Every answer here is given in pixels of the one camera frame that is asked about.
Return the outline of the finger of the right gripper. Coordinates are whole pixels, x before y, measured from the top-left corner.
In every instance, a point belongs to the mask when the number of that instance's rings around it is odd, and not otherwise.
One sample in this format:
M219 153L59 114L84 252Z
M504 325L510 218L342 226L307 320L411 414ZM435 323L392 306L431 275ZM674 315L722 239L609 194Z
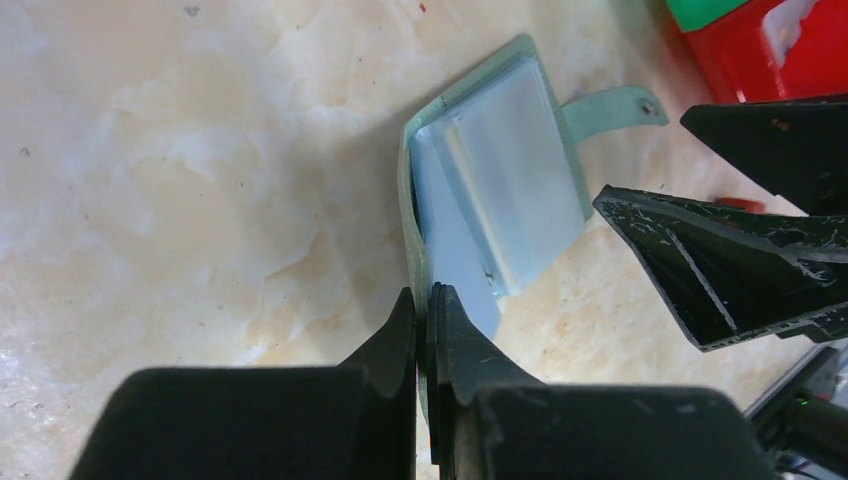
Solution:
M810 216L847 213L847 97L695 105L680 124Z
M592 205L700 351L770 335L846 338L846 216L753 214L610 185Z

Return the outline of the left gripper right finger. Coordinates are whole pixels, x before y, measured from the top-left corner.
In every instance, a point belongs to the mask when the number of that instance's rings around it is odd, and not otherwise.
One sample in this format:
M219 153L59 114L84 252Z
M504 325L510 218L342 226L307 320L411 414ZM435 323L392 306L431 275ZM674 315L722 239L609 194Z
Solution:
M547 384L432 287L425 324L432 462L444 479L770 479L724 394L668 385Z

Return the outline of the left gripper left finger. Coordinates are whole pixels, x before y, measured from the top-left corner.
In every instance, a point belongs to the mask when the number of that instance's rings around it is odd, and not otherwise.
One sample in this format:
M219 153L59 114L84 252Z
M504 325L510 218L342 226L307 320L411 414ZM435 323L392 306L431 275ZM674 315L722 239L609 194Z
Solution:
M340 364L151 368L112 394L75 479L410 479L415 309Z

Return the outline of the green card holder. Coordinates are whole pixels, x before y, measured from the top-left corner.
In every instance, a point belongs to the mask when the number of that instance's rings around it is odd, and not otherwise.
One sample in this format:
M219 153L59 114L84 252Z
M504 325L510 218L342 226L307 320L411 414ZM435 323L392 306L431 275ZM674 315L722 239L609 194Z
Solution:
M581 141L664 126L638 86L560 103L533 38L516 36L404 126L397 168L416 310L436 283L454 287L473 325L496 334L502 298L531 285L591 218Z

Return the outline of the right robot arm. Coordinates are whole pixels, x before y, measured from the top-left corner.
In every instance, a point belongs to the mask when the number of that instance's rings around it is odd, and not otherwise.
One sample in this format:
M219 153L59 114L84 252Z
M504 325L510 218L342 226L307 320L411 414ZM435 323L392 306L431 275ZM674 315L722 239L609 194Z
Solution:
M847 336L847 98L696 105L682 126L799 216L604 187L597 212L703 352L777 336L821 354L756 407L767 452L847 472L847 411L809 386Z

